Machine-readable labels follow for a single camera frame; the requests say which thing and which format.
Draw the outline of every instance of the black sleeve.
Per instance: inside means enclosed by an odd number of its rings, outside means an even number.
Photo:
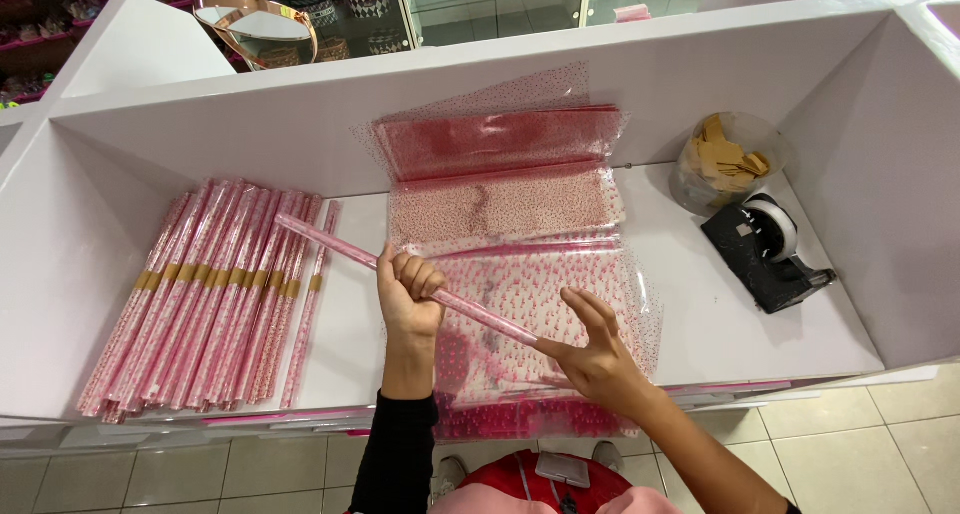
[[[388,399],[376,411],[349,510],[363,514],[426,512],[433,475],[437,401]],[[336,467],[327,467],[336,471]]]

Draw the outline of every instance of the round mirror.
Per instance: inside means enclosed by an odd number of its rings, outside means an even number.
[[[310,63],[317,57],[309,16],[292,7],[269,0],[196,0],[193,14],[260,67]]]

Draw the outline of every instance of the person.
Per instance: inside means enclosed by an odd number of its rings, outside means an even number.
[[[447,279],[422,257],[395,254],[389,243],[378,259],[377,275],[387,327],[386,359],[348,511],[426,512],[433,474],[432,426],[438,422],[433,397],[434,352],[445,314],[444,307],[429,297],[446,285]],[[636,422],[660,447],[707,514],[799,512],[644,377],[620,340],[617,315],[606,302],[577,288],[564,288],[559,295],[583,322],[589,342],[585,348],[575,348],[539,338],[534,348],[555,358],[580,394]],[[604,463],[583,460],[589,469],[589,488],[536,474],[539,455],[530,450],[516,452],[465,478],[461,473],[456,490],[442,496],[430,512],[680,511],[659,492],[633,487],[618,474],[621,462],[611,443],[600,443],[594,452],[594,458]],[[441,465],[466,472],[455,458],[444,459]]]

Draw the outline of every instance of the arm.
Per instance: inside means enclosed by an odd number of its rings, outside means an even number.
[[[426,512],[433,474],[433,364],[444,308],[428,300],[447,283],[421,257],[394,256],[388,244],[376,273],[387,324],[383,386],[349,510],[364,514]]]
[[[583,321],[589,343],[574,348],[539,338],[536,349],[556,358],[581,394],[636,422],[707,514],[787,512],[785,498],[643,376],[620,340],[617,315],[606,302],[581,289],[563,289],[560,296]]]

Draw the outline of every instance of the sneaker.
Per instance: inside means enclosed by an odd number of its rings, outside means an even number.
[[[464,465],[462,459],[460,459],[460,456],[452,455],[441,459],[437,471],[437,480],[434,485],[433,500],[436,501],[440,497],[457,489],[457,486],[466,478],[466,474],[467,467]]]
[[[623,456],[610,441],[600,441],[593,449],[593,460],[600,465],[623,474]]]

